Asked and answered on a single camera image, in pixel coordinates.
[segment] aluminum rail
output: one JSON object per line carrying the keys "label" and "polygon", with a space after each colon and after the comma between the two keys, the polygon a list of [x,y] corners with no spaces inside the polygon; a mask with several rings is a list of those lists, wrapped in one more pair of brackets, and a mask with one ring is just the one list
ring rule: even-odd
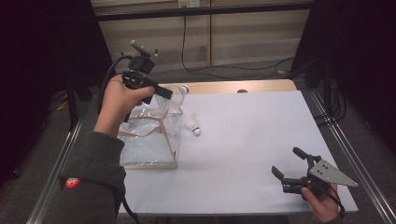
{"label": "aluminum rail", "polygon": [[[319,111],[321,113],[325,113],[324,101],[321,98],[318,92],[311,91],[311,96],[314,99],[315,104],[317,105]],[[340,148],[343,150],[349,164],[352,169],[355,171],[358,179],[361,182],[361,185],[366,190],[368,196],[372,200],[375,208],[377,209],[379,215],[384,220],[384,223],[393,224],[396,223],[396,216],[394,213],[394,209],[389,204],[386,196],[380,189],[380,187],[375,183],[373,178],[370,176],[369,172],[364,167],[361,159],[356,153],[355,149],[350,145],[347,137],[344,135],[340,126],[335,122],[335,120],[331,117],[325,117],[326,122],[329,122],[328,127],[332,131],[336,141],[338,142]]]}
{"label": "aluminum rail", "polygon": [[292,11],[292,10],[306,10],[313,6],[324,6],[330,4],[337,4],[340,1],[331,3],[316,3],[314,1],[298,2],[298,3],[281,3],[281,4],[261,4],[250,6],[234,6],[234,7],[189,7],[189,8],[170,8],[149,11],[127,11],[114,13],[96,13],[92,16],[50,16],[52,21],[123,21],[123,20],[137,20],[137,19],[152,19],[152,18],[166,18],[166,17],[185,17],[185,16],[203,16],[203,15],[219,15],[219,14],[234,14],[234,13],[249,13],[249,12],[268,12],[268,11]]}
{"label": "aluminum rail", "polygon": [[38,200],[35,203],[35,207],[32,210],[26,224],[40,224],[44,220],[47,209],[50,205],[52,196],[58,186],[58,174],[64,168],[65,163],[67,162],[70,151],[76,142],[78,137],[79,130],[81,129],[82,121],[88,115],[88,109],[90,107],[91,101],[84,103],[81,116],[78,119],[78,122],[72,132],[66,137],[64,141],[64,146],[62,147],[61,153],[59,154],[58,160],[55,162],[52,171],[49,175],[47,183],[45,187],[42,189]]}

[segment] person's arm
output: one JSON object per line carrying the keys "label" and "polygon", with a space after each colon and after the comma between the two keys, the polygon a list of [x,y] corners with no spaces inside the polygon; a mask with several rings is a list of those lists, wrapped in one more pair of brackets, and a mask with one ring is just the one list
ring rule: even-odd
{"label": "person's arm", "polygon": [[[337,185],[332,184],[332,188],[329,189],[329,193],[334,197],[336,196]],[[331,198],[326,197],[323,200],[319,200],[311,190],[308,188],[301,189],[302,194],[306,200],[311,204],[313,209],[313,215],[315,223],[317,224],[343,224],[344,221],[341,219],[338,211],[338,204]]]}
{"label": "person's arm", "polygon": [[153,93],[151,87],[125,88],[120,76],[109,81],[93,132],[60,174],[62,192],[51,223],[115,223],[125,194],[124,144],[117,132],[126,114]]}

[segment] white paper sheet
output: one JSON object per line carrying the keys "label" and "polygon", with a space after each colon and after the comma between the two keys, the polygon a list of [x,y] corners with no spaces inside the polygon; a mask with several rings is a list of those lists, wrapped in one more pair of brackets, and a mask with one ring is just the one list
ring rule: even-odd
{"label": "white paper sheet", "polygon": [[[336,166],[299,91],[187,95],[201,135],[182,130],[178,168],[128,170],[126,199],[137,214],[168,216],[272,215],[311,211],[301,195],[286,194],[271,173],[306,175],[292,149]],[[339,187],[347,211],[357,211]]]}

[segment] clear plastic container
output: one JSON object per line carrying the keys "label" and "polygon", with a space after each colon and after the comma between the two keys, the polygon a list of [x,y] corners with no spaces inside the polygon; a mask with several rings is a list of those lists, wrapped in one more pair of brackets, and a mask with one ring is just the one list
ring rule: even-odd
{"label": "clear plastic container", "polygon": [[166,86],[173,91],[170,100],[155,95],[150,105],[132,110],[122,123],[118,138],[125,143],[120,165],[125,169],[177,168],[183,110],[180,108],[187,87]]}

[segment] wall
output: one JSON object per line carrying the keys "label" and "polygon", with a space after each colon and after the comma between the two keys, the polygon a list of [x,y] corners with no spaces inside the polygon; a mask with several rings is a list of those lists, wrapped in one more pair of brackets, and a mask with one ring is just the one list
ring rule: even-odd
{"label": "wall", "polygon": [[[242,6],[280,3],[279,0],[205,0],[201,7]],[[177,8],[177,1],[95,7],[96,13],[147,11]],[[248,63],[292,57],[297,50],[309,10],[257,12],[186,18],[184,63],[188,67],[209,64]],[[152,58],[155,71],[182,68],[183,18],[100,22],[112,57],[137,55],[132,39],[159,57]]]}

